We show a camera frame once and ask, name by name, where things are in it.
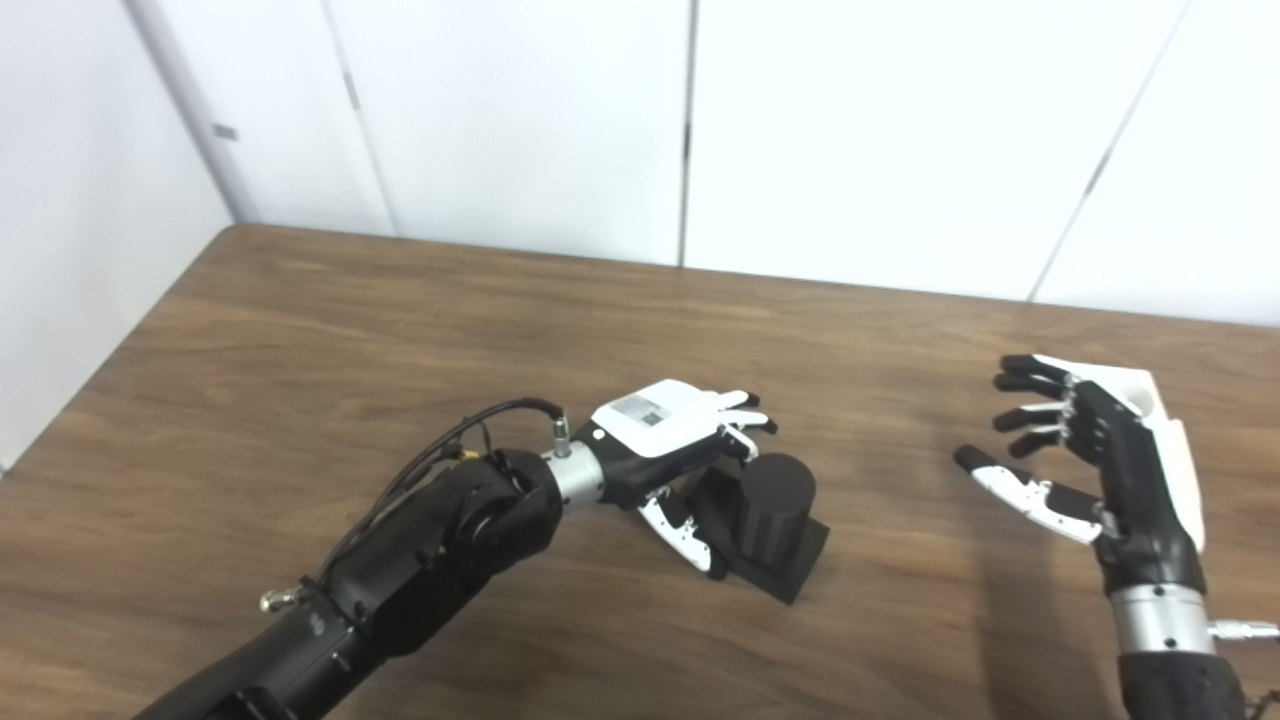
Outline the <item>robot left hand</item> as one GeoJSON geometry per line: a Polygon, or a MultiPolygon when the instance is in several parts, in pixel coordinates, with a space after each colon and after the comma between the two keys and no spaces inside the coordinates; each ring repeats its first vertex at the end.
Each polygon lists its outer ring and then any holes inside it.
{"type": "Polygon", "coordinates": [[[723,553],[707,539],[675,483],[726,459],[753,461],[760,454],[753,432],[778,432],[756,395],[663,379],[598,407],[575,439],[600,468],[599,503],[640,512],[685,561],[722,580],[728,573],[723,553]]]}

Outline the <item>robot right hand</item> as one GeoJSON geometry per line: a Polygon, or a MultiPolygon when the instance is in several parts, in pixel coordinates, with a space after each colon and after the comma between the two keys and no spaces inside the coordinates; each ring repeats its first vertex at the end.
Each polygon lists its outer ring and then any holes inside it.
{"type": "Polygon", "coordinates": [[[1034,524],[1092,547],[1106,594],[1138,585],[1207,594],[1194,459],[1185,425],[1166,409],[1151,372],[1011,354],[1000,359],[993,384],[1038,396],[993,419],[997,432],[1015,434],[1009,454],[1064,448],[1097,470],[1100,492],[1011,468],[973,445],[957,447],[954,461],[979,487],[1034,524]]]}

